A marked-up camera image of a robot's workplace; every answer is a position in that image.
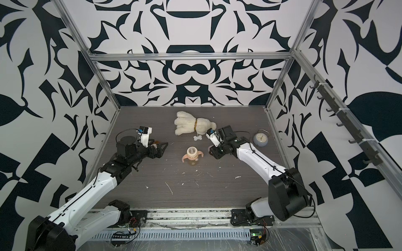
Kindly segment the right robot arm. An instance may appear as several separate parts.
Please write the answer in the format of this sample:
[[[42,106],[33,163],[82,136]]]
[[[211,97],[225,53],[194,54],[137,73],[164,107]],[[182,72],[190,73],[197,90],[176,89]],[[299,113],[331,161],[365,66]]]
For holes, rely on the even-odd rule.
[[[246,205],[246,215],[250,223],[274,216],[286,221],[306,207],[314,207],[315,201],[304,186],[300,172],[296,168],[285,168],[261,153],[249,139],[236,135],[231,126],[218,130],[208,129],[207,138],[212,142],[208,152],[219,160],[232,155],[251,167],[268,185],[268,196],[258,198]]]

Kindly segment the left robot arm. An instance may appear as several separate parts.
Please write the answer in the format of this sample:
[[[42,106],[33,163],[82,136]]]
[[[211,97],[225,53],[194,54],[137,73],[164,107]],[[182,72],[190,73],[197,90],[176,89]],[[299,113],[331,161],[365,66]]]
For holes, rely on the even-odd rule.
[[[130,220],[130,206],[114,200],[86,220],[84,216],[131,172],[143,159],[160,159],[169,144],[145,134],[126,136],[116,143],[117,152],[99,168],[95,178],[71,200],[47,217],[37,216],[28,227],[27,251],[76,251],[105,228]]]

